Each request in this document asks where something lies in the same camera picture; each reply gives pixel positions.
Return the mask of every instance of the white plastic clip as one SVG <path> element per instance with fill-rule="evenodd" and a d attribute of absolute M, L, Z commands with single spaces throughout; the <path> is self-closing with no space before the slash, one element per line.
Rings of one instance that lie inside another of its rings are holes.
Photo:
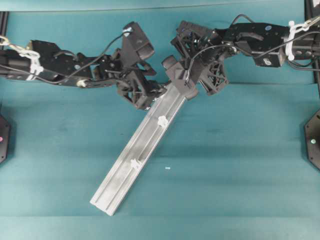
<path fill-rule="evenodd" d="M 38 76 L 39 73 L 44 71 L 44 67 L 40 65 L 38 58 L 30 59 L 30 61 L 31 61 L 31 65 L 30 65 L 30 73 L 31 74 L 35 74 Z M 31 74 L 27 77 L 26 81 L 31 81 L 36 78 L 36 76 L 31 75 Z"/>
<path fill-rule="evenodd" d="M 287 40 L 290 41 L 294 39 L 295 35 L 301 31 L 305 31 L 305 32 L 308 31 L 310 26 L 317 23 L 318 21 L 320 21 L 320 16 L 311 18 L 305 21 L 304 23 L 300 23 L 296 25 L 294 21 L 289 21 L 290 34 Z M 292 46 L 293 46 L 293 41 L 287 43 L 285 46 L 285 54 L 288 56 L 289 61 L 295 60 L 295 56 L 292 52 Z"/>
<path fill-rule="evenodd" d="M 129 34 L 133 32 L 133 29 L 132 29 L 132 27 L 128 27 L 128 28 L 126 28 L 126 29 L 123 29 L 122 32 L 124 33 L 123 35 L 124 35 L 125 37 L 128 37 Z"/>
<path fill-rule="evenodd" d="M 22 46 L 12 44 L 7 37 L 2 35 L 0 35 L 0 40 L 2 40 L 0 41 L 0 46 L 8 46 L 9 48 L 15 50 L 21 57 L 30 59 L 30 73 L 32 75 L 30 74 L 27 77 L 27 81 L 34 80 L 36 78 L 34 75 L 39 75 L 44 71 L 44 68 L 39 62 L 40 54 L 38 52 L 30 50 L 28 46 L 24 48 Z"/>
<path fill-rule="evenodd" d="M 131 159 L 131 167 L 135 170 L 139 170 L 139 168 L 141 167 L 142 163 L 136 159 Z"/>
<path fill-rule="evenodd" d="M 158 117 L 158 125 L 160 125 L 160 126 L 163 127 L 163 128 L 168 127 L 169 121 L 168 121 L 168 119 L 166 118 L 166 116 L 160 116 L 160 117 Z"/>

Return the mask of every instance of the robotic hand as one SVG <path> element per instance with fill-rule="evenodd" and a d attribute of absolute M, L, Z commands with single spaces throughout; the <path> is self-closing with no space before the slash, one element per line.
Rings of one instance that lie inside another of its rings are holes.
<path fill-rule="evenodd" d="M 122 48 L 106 55 L 110 45 L 121 37 Z M 156 74 L 145 61 L 155 50 L 136 22 L 126 25 L 123 33 L 97 57 L 61 50 L 52 42 L 32 40 L 24 48 L 10 43 L 4 36 L 0 39 L 3 40 L 0 45 L 11 48 L 0 50 L 0 76 L 10 80 L 38 79 L 52 85 L 84 89 L 116 85 L 122 97 L 142 110 L 166 91 L 163 85 L 145 77 Z"/>
<path fill-rule="evenodd" d="M 250 23 L 235 23 L 245 17 Z M 281 67 L 287 60 L 296 70 L 319 71 L 305 68 L 320 56 L 320 17 L 305 23 L 293 21 L 289 27 L 269 23 L 255 23 L 240 14 L 227 29 L 210 29 L 191 22 L 182 21 L 171 44 L 181 55 L 167 57 L 162 65 L 166 74 L 188 100 L 198 94 L 199 82 L 208 95 L 218 93 L 228 83 L 224 60 L 243 53 L 252 57 L 261 67 Z M 311 60 L 307 65 L 294 61 Z"/>

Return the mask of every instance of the teal table surface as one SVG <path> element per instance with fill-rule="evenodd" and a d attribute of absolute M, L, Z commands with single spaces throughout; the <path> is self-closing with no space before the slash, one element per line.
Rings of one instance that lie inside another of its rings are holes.
<path fill-rule="evenodd" d="M 240 13 L 279 25 L 304 20 L 300 0 L 208 2 L 11 12 L 7 36 L 96 56 L 136 21 L 156 51 L 148 61 L 153 79 L 164 83 L 161 61 L 178 56 L 170 40 L 181 20 L 211 28 L 227 28 Z M 12 124 L 0 164 L 0 240 L 318 239 L 320 171 L 307 159 L 303 132 L 320 109 L 312 73 L 256 67 L 243 55 L 228 59 L 226 69 L 231 84 L 213 96 L 198 87 L 112 217 L 89 201 L 146 112 L 115 87 L 0 79 L 1 114 Z"/>

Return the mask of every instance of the black mount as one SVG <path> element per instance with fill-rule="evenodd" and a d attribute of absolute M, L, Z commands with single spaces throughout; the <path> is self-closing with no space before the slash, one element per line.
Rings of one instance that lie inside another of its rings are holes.
<path fill-rule="evenodd" d="M 9 12 L 0 12 L 0 35 L 5 36 L 7 31 Z M 0 163 L 7 158 L 8 143 L 11 126 L 5 118 L 0 115 Z"/>
<path fill-rule="evenodd" d="M 308 159 L 320 169 L 320 110 L 305 124 L 304 133 Z"/>

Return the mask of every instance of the wire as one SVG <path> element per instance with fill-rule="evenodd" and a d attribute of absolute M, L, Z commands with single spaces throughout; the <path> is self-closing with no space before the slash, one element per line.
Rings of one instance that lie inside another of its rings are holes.
<path fill-rule="evenodd" d="M 55 82 L 55 83 L 61 83 L 64 82 L 65 80 L 67 80 L 68 78 L 71 78 L 72 76 L 74 76 L 75 74 L 77 74 L 78 72 L 82 71 L 83 69 L 91 66 L 92 64 L 94 64 L 96 61 L 98 61 L 101 57 L 103 57 L 106 53 L 106 51 L 108 51 L 108 49 L 110 48 L 110 46 L 117 41 L 119 38 L 121 38 L 124 34 L 130 34 L 132 33 L 131 31 L 124 31 L 123 33 L 121 33 L 121 35 L 117 36 L 115 39 L 113 39 L 106 47 L 105 49 L 101 52 L 101 54 L 99 56 L 97 56 L 95 59 L 93 59 L 92 61 L 88 62 L 86 65 L 83 65 L 82 67 L 80 67 L 79 69 L 75 70 L 73 73 L 71 73 L 70 75 L 64 77 L 63 79 Z"/>
<path fill-rule="evenodd" d="M 32 75 L 34 77 L 36 77 L 37 79 L 39 79 L 40 81 L 43 81 L 45 83 L 48 83 L 48 84 L 59 84 L 59 83 L 62 83 L 66 80 L 68 80 L 69 78 L 71 78 L 72 76 L 74 76 L 75 74 L 77 74 L 78 72 L 80 72 L 81 70 L 89 67 L 90 65 L 94 64 L 96 61 L 98 61 L 101 57 L 103 57 L 103 55 L 106 53 L 106 51 L 108 51 L 108 49 L 110 48 L 110 46 L 116 41 L 118 40 L 119 38 L 122 37 L 122 35 L 124 34 L 127 34 L 127 33 L 132 33 L 131 31 L 124 31 L 121 35 L 117 36 L 115 39 L 113 39 L 106 47 L 105 49 L 102 51 L 102 53 L 97 56 L 95 59 L 93 59 L 92 61 L 90 61 L 89 63 L 87 63 L 86 65 L 83 65 L 82 67 L 80 67 L 78 70 L 75 70 L 74 72 L 72 72 L 70 75 L 64 77 L 63 79 L 59 80 L 59 81 L 51 81 L 51 80 L 47 80 L 47 79 L 44 79 L 43 77 L 40 77 L 36 74 L 33 74 L 33 73 L 30 73 L 28 71 L 25 71 L 25 70 L 22 70 L 22 69 L 18 69 L 18 68 L 14 68 L 14 67 L 10 67 L 10 66 L 6 66 L 6 65 L 2 65 L 0 64 L 0 67 L 1 68 L 5 68 L 5 69 L 8 69 L 8 70 L 12 70 L 12 71 L 17 71 L 17 72 L 21 72 L 21 73 L 24 73 L 24 74 L 28 74 L 28 75 Z"/>
<path fill-rule="evenodd" d="M 308 64 L 300 64 L 296 61 L 290 61 L 293 65 L 297 66 L 297 67 L 301 67 L 301 68 L 306 68 L 309 67 L 310 65 L 314 64 L 315 61 L 317 61 L 319 59 L 319 57 L 314 57 Z"/>
<path fill-rule="evenodd" d="M 291 43 L 291 42 L 293 42 L 293 41 L 295 41 L 295 40 L 298 40 L 298 39 L 302 39 L 302 38 L 304 38 L 304 37 L 306 37 L 306 36 L 308 36 L 308 35 L 311 35 L 311 34 L 320 34 L 320 31 L 310 31 L 310 32 L 306 32 L 305 34 L 302 34 L 302 35 L 300 35 L 300 36 L 296 36 L 295 38 L 293 38 L 293 39 L 291 39 L 291 40 L 289 40 L 289 41 L 285 41 L 284 43 L 282 43 L 282 44 L 280 44 L 280 45 L 278 45 L 278 46 L 276 46 L 276 47 L 274 47 L 274 48 L 271 48 L 270 50 L 265 51 L 265 52 L 263 52 L 263 53 L 261 53 L 261 54 L 259 54 L 259 55 L 257 55 L 257 56 L 254 56 L 253 58 L 254 58 L 254 59 L 261 58 L 262 56 L 267 55 L 267 54 L 273 52 L 274 50 L 277 50 L 277 49 L 279 49 L 279 48 L 287 45 L 288 43 Z"/>
<path fill-rule="evenodd" d="M 299 67 L 294 65 L 291 61 L 287 61 L 287 63 L 289 64 L 289 66 L 295 70 L 299 70 L 299 71 L 312 71 L 312 72 L 320 72 L 320 69 L 316 69 L 316 68 L 304 68 L 304 67 Z"/>
<path fill-rule="evenodd" d="M 247 20 L 248 20 L 249 22 L 251 22 L 251 23 L 254 23 L 254 21 L 253 21 L 250 17 L 248 17 L 247 15 L 239 14 L 239 15 L 236 16 L 235 19 L 232 21 L 231 25 L 235 24 L 236 21 L 237 21 L 239 18 L 241 18 L 241 17 L 247 19 Z"/>
<path fill-rule="evenodd" d="M 189 64 L 189 67 L 188 67 L 188 70 L 187 70 L 187 75 L 186 75 L 186 80 L 188 81 L 189 77 L 190 77 L 190 72 L 191 72 L 191 68 L 194 64 L 194 61 L 196 59 L 196 57 L 203 53 L 204 51 L 207 51 L 208 49 L 214 49 L 214 48 L 221 48 L 221 47 L 229 47 L 229 48 L 236 48 L 238 49 L 239 51 L 245 53 L 246 55 L 250 56 L 250 57 L 253 57 L 253 55 L 249 52 L 247 52 L 246 50 L 238 47 L 238 46 L 235 46 L 235 45 L 228 45 L 228 44 L 220 44 L 220 45 L 213 45 L 213 46 L 208 46 L 204 49 L 202 49 L 201 51 L 197 52 L 190 60 L 190 64 Z"/>
<path fill-rule="evenodd" d="M 45 83 L 48 83 L 48 84 L 54 84 L 55 82 L 52 82 L 50 80 L 47 80 L 47 79 L 44 79 L 34 73 L 31 73 L 31 72 L 28 72 L 28 71 L 25 71 L 25 70 L 22 70 L 22 69 L 18 69 L 18 68 L 14 68 L 14 67 L 10 67 L 10 66 L 6 66 L 6 65 L 2 65 L 0 64 L 0 67 L 1 68 L 4 68 L 4 69 L 9 69 L 9 70 L 12 70 L 12 71 L 17 71 L 17 72 L 21 72 L 21 73 L 24 73 L 24 74 L 27 74 L 27 75 L 32 75 L 34 77 L 36 77 L 37 79 L 39 79 L 40 81 L 43 81 Z"/>

